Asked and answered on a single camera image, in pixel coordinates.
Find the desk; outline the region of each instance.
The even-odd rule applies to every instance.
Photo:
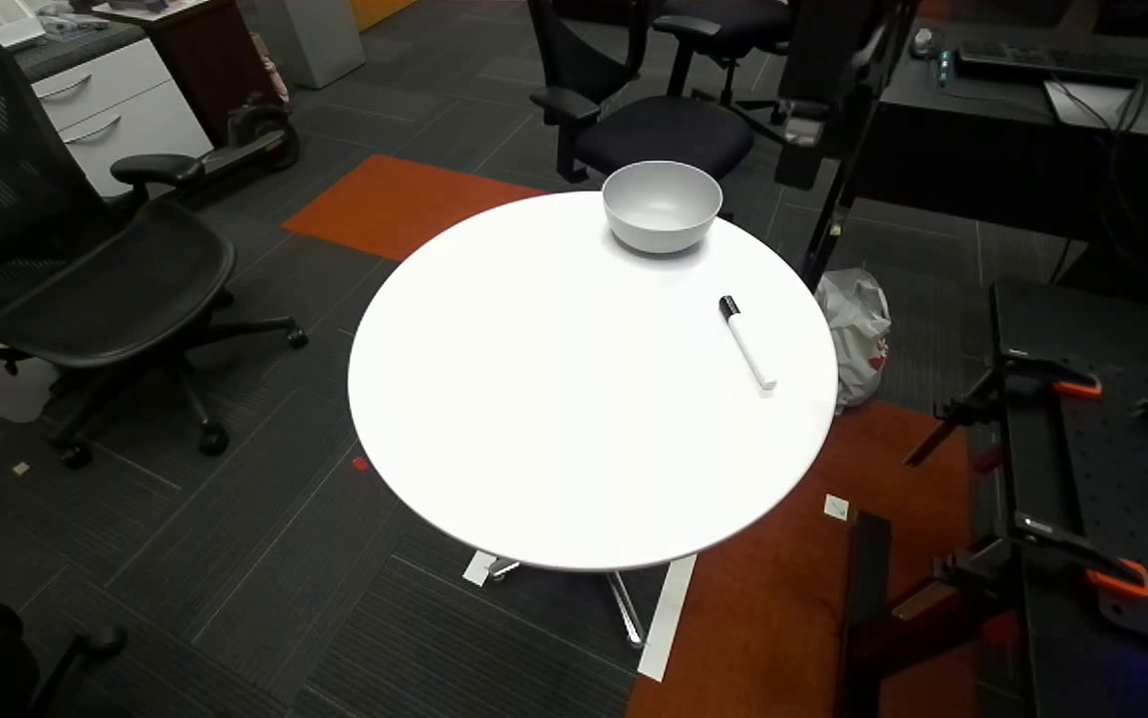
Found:
[[[929,28],[945,44],[989,32],[945,20]],[[833,223],[845,223],[857,195],[1104,247],[1100,227],[1116,207],[1108,195],[1112,136],[1056,124],[1040,84],[957,76],[941,88],[933,60],[901,48],[881,96],[861,108],[861,128],[841,152],[849,168],[805,251],[805,279],[825,271]],[[1136,219],[1108,219],[1148,259],[1148,136],[1116,144],[1116,176]]]
[[[718,295],[737,295],[749,375]],[[698,251],[614,243],[602,195],[502,203],[423,243],[371,299],[347,367],[355,431],[450,539],[554,570],[706,550],[777,507],[837,403],[805,283],[718,219]]]
[[[1084,471],[1084,463],[1068,451],[1068,435],[1076,431],[1064,415],[1080,411],[1076,427],[1088,423],[1100,431],[1092,443],[1148,451],[1148,427],[1132,415],[1132,407],[1148,395],[1148,307],[1024,283],[997,287],[993,307],[997,347],[1076,359],[1104,375],[1100,407],[1056,407],[1048,395],[1032,391],[1028,375],[1001,375],[1008,511],[1024,511],[1040,523],[1104,542],[1104,531],[1088,531],[1088,523],[1100,523],[1100,487],[1144,483],[1148,495],[1148,463],[1144,471],[1128,463]],[[1124,511],[1128,515],[1120,523],[1128,527],[1128,546],[1112,539],[1112,550],[1148,562],[1148,499],[1136,499],[1136,507]],[[1080,566],[1084,562],[1068,562],[1056,550],[1016,554],[1008,590],[1016,590],[1012,602],[1020,606],[1024,626],[1024,710],[1052,718],[1148,714],[1148,638],[1100,618],[1092,590],[1084,590]],[[933,642],[937,634],[901,634],[909,650],[925,638]]]

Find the floor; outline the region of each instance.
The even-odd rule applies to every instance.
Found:
[[[239,243],[231,307],[295,315],[311,343],[243,339],[195,355],[231,451],[195,451],[163,379],[140,383],[96,431],[96,463],[64,471],[40,423],[0,423],[0,602],[40,662],[84,626],[132,630],[88,682],[92,710],[136,714],[622,714],[634,654],[594,578],[514,574],[474,590],[466,546],[355,471],[343,403],[351,327],[387,279],[379,259],[291,239],[279,223],[359,160],[387,152],[510,183],[566,187],[522,0],[419,0],[363,36],[367,64],[295,96],[303,160],[215,195],[203,219]],[[646,88],[666,80],[654,40]],[[773,60],[741,72],[769,92]],[[737,223],[801,255],[817,191],[773,183],[757,144],[729,176]],[[985,287],[1048,279],[1060,239],[857,203],[837,267],[869,267],[893,303],[881,399],[929,411],[981,371]],[[634,578],[650,598],[658,574]]]

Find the chair armrest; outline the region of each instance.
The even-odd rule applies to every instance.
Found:
[[[530,96],[554,124],[594,124],[602,116],[602,104],[586,100],[570,88],[546,88]]]
[[[183,183],[199,180],[203,172],[207,172],[207,164],[195,156],[124,156],[112,164],[112,176],[132,183],[132,187],[144,187],[144,183],[183,187]]]
[[[654,16],[654,28],[670,32],[678,40],[714,40],[714,36],[721,36],[721,24],[706,20],[706,16]]]

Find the table top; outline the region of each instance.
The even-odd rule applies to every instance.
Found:
[[[1064,287],[1005,283],[997,287],[997,343],[1060,355],[1108,379],[1148,375],[1148,307]],[[1060,419],[1044,403],[1005,403],[1005,443],[1008,507],[1084,531]],[[1032,550],[1020,562],[1032,714],[1148,714],[1148,638],[1108,626],[1076,586],[1060,554]]]
[[[634,255],[598,191],[502,203],[423,243],[371,299],[347,371],[363,451],[411,511],[554,570],[737,535],[797,487],[837,403],[825,315],[761,239],[718,219],[698,251]]]

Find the round white table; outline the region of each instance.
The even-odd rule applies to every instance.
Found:
[[[403,259],[359,323],[347,399],[387,487],[458,542],[634,570],[737,535],[797,487],[837,407],[837,355],[809,287],[741,227],[634,255],[598,191],[562,191]]]

